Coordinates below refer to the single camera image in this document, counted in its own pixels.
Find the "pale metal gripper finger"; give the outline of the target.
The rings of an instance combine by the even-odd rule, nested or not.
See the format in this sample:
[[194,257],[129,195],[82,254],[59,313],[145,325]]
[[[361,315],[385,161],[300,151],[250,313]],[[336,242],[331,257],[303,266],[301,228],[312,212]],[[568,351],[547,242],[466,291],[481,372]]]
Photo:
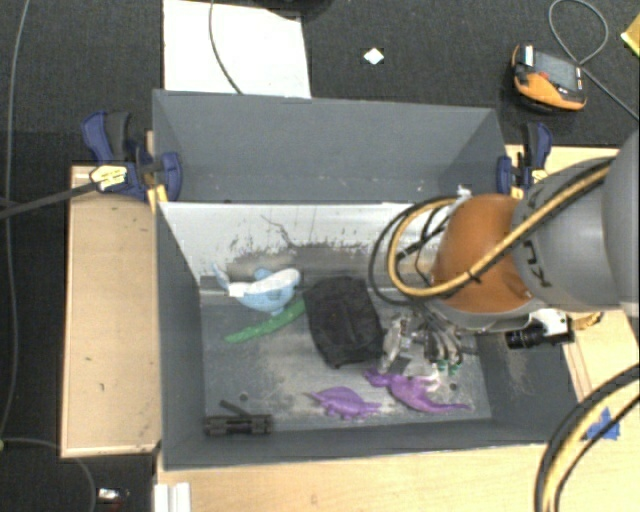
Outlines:
[[380,374],[394,374],[410,376],[414,357],[411,353],[397,353],[395,355],[384,352],[378,362],[377,370]]
[[402,351],[405,340],[407,320],[403,316],[392,319],[383,341],[383,355],[386,358],[396,358]]

